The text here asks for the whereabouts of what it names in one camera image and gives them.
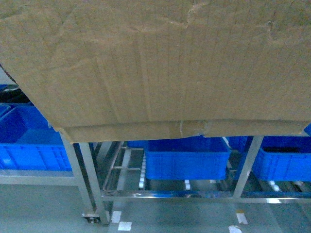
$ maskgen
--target cardboard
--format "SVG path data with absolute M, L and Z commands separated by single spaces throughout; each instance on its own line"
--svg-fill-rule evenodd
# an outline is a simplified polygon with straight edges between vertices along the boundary
M 0 62 L 71 142 L 297 133 L 310 18 L 304 0 L 4 0 Z

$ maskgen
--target metal frame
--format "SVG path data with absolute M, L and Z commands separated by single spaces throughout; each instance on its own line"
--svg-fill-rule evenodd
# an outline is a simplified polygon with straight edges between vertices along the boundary
M 311 188 L 299 183 L 295 184 L 296 187 L 292 186 L 290 192 L 275 192 L 268 184 L 262 182 L 259 182 L 259 185 L 263 191 L 244 191 L 263 138 L 263 136 L 254 136 L 240 178 L 234 189 L 227 183 L 217 181 L 218 190 L 226 191 L 148 191 L 144 190 L 145 184 L 143 184 L 143 188 L 137 186 L 137 190 L 133 191 L 115 190 L 119 180 L 118 171 L 120 170 L 140 171 L 140 181 L 142 179 L 145 181 L 145 160 L 142 162 L 142 167 L 128 167 L 123 164 L 122 156 L 125 152 L 129 152 L 127 147 L 122 146 L 123 142 L 114 144 L 114 152 L 107 155 L 107 161 L 110 161 L 110 164 L 107 164 L 108 171 L 105 174 L 103 188 L 101 189 L 94 164 L 96 163 L 95 153 L 100 150 L 101 143 L 98 143 L 93 151 L 89 143 L 80 143 L 83 161 L 79 163 L 79 155 L 75 151 L 74 145 L 70 144 L 63 136 L 62 140 L 72 172 L 0 170 L 0 183 L 78 186 L 85 207 L 82 216 L 88 219 L 101 217 L 104 224 L 110 222 L 108 203 L 112 201 L 311 203 Z
M 254 136 L 245 160 L 240 178 L 233 192 L 231 191 L 146 191 L 146 190 L 109 190 L 107 186 L 111 179 L 113 169 L 139 170 L 139 168 L 130 168 L 116 166 L 115 161 L 119 156 L 119 150 L 114 153 L 110 170 L 101 191 L 102 201 L 177 201 L 177 202 L 234 202 L 234 203 L 311 203 L 311 192 L 274 192 L 271 189 L 265 189 L 262 192 L 244 192 L 245 184 L 250 175 L 256 155 L 260 149 L 264 136 Z

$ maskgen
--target metal rail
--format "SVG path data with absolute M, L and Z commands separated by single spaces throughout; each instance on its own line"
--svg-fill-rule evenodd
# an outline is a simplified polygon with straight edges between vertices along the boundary
M 103 201 L 169 201 L 169 202 L 223 202 L 223 203 L 311 203 L 311 193 L 244 192 L 234 198 L 233 192 L 223 191 L 123 191 L 102 190 Z
M 0 170 L 0 184 L 77 186 L 71 171 Z

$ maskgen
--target metal leg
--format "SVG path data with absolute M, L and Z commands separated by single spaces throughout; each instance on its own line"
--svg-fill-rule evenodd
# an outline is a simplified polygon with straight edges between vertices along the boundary
M 252 170 L 252 166 L 260 149 L 263 136 L 254 136 L 252 144 L 249 148 L 243 169 L 241 171 L 237 186 L 233 193 L 233 198 L 240 198 L 244 190 L 246 181 L 248 179 L 249 173 Z
M 79 165 L 79 161 L 77 159 L 76 156 L 76 152 L 74 150 L 74 147 L 72 144 L 69 143 L 69 141 L 67 141 L 67 139 L 61 135 L 63 143 L 64 143 L 64 147 L 67 153 L 67 157 L 70 161 L 70 165 L 71 165 L 71 169 L 72 169 L 72 173 L 75 177 L 76 180 L 76 185 L 79 188 L 81 197 L 82 197 L 82 201 L 84 204 L 84 213 L 82 214 L 82 216 L 84 215 L 94 215 L 95 211 L 94 208 L 92 206 L 92 202 L 86 187 L 86 183 L 84 181 L 83 178 L 83 174 Z
M 93 198 L 96 205 L 96 213 L 101 217 L 103 224 L 109 224 L 110 215 L 109 212 L 105 209 L 104 202 L 101 196 L 101 190 L 99 187 L 94 162 L 92 159 L 91 150 L 88 143 L 79 143 L 80 150 L 82 153 L 83 161 L 86 167 L 88 181 L 92 190 Z

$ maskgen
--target plastic storage box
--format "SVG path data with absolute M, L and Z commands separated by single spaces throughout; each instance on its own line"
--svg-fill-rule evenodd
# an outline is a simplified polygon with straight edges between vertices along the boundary
M 130 148 L 146 148 L 148 141 L 127 141 L 127 146 Z
M 146 149 L 146 178 L 223 180 L 229 155 L 221 137 L 151 140 Z
M 242 154 L 236 179 L 246 155 Z M 311 181 L 311 137 L 265 137 L 253 173 L 264 181 Z
M 248 136 L 229 137 L 228 138 L 229 146 L 232 149 L 238 150 L 240 153 L 243 153 L 247 139 Z
M 34 106 L 0 118 L 0 169 L 71 170 L 59 133 Z
M 311 136 L 311 124 L 305 128 L 305 132 Z
M 0 105 L 0 117 L 6 114 L 10 110 L 10 106 L 8 105 Z

